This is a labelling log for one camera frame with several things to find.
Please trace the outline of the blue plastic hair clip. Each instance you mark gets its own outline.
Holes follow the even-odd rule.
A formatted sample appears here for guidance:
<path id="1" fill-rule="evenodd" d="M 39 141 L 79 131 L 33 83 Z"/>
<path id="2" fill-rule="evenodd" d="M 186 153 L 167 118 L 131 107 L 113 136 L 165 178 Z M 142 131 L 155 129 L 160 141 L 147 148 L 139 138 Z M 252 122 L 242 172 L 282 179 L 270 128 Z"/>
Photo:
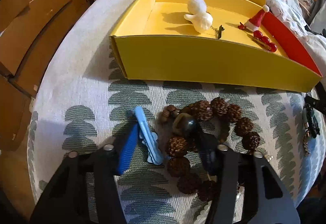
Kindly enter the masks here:
<path id="1" fill-rule="evenodd" d="M 135 107 L 135 117 L 140 127 L 139 138 L 148 150 L 147 161 L 155 165 L 162 164 L 164 156 L 159 149 L 158 136 L 155 132 L 150 130 L 145 113 L 141 106 Z"/>

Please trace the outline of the red berry hair clip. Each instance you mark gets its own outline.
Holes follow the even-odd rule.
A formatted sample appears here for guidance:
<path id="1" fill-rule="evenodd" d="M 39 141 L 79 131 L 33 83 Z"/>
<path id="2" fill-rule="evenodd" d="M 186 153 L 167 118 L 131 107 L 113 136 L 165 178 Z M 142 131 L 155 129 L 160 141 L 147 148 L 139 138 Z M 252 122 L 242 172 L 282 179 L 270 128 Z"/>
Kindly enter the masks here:
<path id="1" fill-rule="evenodd" d="M 270 39 L 267 36 L 264 36 L 261 31 L 256 30 L 253 32 L 253 41 L 256 43 L 262 45 L 265 49 L 276 52 L 277 51 L 277 45 L 270 41 Z"/>

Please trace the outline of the santa hat hair clip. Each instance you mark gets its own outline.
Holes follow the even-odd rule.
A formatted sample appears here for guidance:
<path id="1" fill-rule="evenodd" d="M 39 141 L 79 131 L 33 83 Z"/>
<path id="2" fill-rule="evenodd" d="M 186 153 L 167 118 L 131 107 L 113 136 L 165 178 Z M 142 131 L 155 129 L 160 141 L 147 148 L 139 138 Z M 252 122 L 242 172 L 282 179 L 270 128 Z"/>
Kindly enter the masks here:
<path id="1" fill-rule="evenodd" d="M 263 5 L 262 9 L 257 12 L 252 18 L 248 19 L 244 24 L 240 23 L 238 28 L 240 30 L 250 30 L 252 32 L 258 30 L 261 26 L 261 23 L 265 15 L 270 11 L 267 5 Z"/>

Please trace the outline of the white rabbit figurine hairpin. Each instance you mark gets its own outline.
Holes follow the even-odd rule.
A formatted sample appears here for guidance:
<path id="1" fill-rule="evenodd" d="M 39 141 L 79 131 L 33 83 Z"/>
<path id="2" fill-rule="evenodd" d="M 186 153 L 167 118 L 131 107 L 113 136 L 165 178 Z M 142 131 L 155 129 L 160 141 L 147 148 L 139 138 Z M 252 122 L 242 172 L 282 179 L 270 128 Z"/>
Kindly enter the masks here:
<path id="1" fill-rule="evenodd" d="M 214 30 L 216 39 L 221 39 L 224 27 L 213 27 L 213 17 L 207 12 L 204 0 L 189 0 L 187 3 L 188 13 L 184 15 L 185 20 L 191 22 L 198 33 L 205 33 L 209 29 Z"/>

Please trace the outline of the leaf patterned bed cover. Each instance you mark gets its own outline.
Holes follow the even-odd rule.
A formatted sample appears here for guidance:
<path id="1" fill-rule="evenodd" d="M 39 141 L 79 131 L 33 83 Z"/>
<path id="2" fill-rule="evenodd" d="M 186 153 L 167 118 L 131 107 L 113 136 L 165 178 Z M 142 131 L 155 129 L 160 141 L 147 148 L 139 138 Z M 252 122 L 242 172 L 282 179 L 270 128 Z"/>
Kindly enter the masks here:
<path id="1" fill-rule="evenodd" d="M 114 60 L 109 35 L 134 0 L 96 0 L 65 37 L 37 94 L 30 123 L 28 167 L 33 196 L 42 191 L 70 151 L 94 152 L 122 135 L 133 109 L 142 106 L 152 131 L 164 138 L 159 114 L 169 104 L 182 108 L 221 97 L 241 106 L 261 136 L 259 151 L 298 205 L 311 189 L 325 158 L 325 121 L 320 135 L 302 140 L 304 94 L 210 83 L 129 81 Z"/>

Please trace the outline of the yellow and red cardboard box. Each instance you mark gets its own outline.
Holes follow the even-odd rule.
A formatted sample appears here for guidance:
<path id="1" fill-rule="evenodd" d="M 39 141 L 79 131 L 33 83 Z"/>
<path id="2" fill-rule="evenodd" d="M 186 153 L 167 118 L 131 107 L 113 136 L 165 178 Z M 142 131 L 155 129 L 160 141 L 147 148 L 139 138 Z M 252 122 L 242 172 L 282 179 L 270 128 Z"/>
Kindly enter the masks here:
<path id="1" fill-rule="evenodd" d="M 184 18 L 188 0 L 135 0 L 110 35 L 124 76 L 296 92 L 307 92 L 321 80 L 306 48 L 272 13 L 264 16 L 260 30 L 277 45 L 275 52 L 238 28 L 265 0 L 204 1 L 213 26 L 198 33 Z"/>

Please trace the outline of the wooden wardrobe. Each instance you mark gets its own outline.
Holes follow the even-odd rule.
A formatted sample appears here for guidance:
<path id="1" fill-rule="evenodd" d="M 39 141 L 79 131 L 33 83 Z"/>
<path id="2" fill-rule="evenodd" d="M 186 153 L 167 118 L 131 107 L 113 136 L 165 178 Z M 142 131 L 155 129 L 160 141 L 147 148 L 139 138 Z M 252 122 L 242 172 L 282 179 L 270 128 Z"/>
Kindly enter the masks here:
<path id="1" fill-rule="evenodd" d="M 50 60 L 90 0 L 1 0 L 1 198 L 34 208 L 26 158 L 32 102 Z"/>

